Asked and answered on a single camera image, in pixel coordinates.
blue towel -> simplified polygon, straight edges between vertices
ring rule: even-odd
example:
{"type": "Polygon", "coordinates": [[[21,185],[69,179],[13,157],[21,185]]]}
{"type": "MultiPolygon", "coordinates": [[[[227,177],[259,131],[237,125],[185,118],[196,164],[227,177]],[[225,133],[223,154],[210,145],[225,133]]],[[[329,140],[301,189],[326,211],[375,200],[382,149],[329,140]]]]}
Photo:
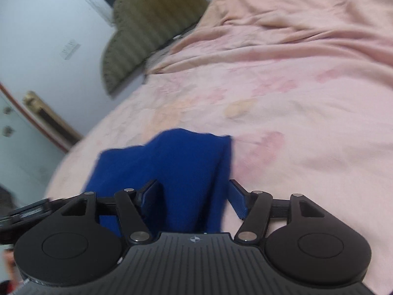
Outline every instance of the blue towel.
{"type": "MultiPolygon", "coordinates": [[[[150,180],[164,187],[161,205],[145,219],[152,233],[220,231],[231,163],[231,137],[183,129],[162,132],[144,146],[104,151],[86,191],[113,196],[150,180]]],[[[101,225],[118,232],[115,218],[101,225]]]]}

gold door handle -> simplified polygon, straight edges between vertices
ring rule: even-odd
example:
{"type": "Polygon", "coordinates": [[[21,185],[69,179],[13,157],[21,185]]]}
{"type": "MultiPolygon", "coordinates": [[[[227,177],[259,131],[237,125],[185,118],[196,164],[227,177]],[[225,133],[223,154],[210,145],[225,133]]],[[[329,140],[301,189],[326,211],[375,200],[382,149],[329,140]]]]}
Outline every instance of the gold door handle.
{"type": "Polygon", "coordinates": [[[15,130],[11,126],[5,126],[3,128],[2,133],[3,133],[3,136],[6,136],[9,138],[13,134],[13,132],[15,132],[15,130]]]}

bed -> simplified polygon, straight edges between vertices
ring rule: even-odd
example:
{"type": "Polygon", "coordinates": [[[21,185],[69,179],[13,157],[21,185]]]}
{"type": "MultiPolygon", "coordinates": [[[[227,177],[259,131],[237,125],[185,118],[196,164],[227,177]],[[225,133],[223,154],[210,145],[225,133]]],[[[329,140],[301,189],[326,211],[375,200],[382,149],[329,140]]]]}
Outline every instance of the bed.
{"type": "MultiPolygon", "coordinates": [[[[79,194],[108,148],[144,144],[171,128],[228,134],[232,178],[277,199],[303,193],[354,228],[373,251],[365,284],[389,294],[392,5],[213,0],[147,83],[72,148],[47,196],[79,194]]],[[[240,225],[227,206],[222,230],[240,225]]]]}

white door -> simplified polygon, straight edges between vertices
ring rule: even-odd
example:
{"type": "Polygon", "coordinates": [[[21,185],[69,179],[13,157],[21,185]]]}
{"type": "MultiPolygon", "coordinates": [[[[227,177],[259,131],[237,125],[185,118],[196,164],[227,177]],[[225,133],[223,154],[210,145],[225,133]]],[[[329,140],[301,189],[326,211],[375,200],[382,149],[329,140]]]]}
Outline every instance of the white door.
{"type": "MultiPolygon", "coordinates": [[[[0,93],[0,185],[13,194],[18,207],[43,199],[64,156],[0,93]]],[[[0,255],[0,282],[7,278],[0,255]]]]}

white wall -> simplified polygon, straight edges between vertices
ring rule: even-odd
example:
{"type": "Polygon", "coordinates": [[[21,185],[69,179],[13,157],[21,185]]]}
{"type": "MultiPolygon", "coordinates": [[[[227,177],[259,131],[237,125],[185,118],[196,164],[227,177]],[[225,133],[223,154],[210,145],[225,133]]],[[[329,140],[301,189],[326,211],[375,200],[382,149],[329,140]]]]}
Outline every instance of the white wall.
{"type": "Polygon", "coordinates": [[[106,95],[101,56],[114,31],[85,0],[0,0],[0,81],[20,102],[36,92],[84,135],[142,82],[106,95]],[[81,46],[64,60],[70,39],[81,46]]]}

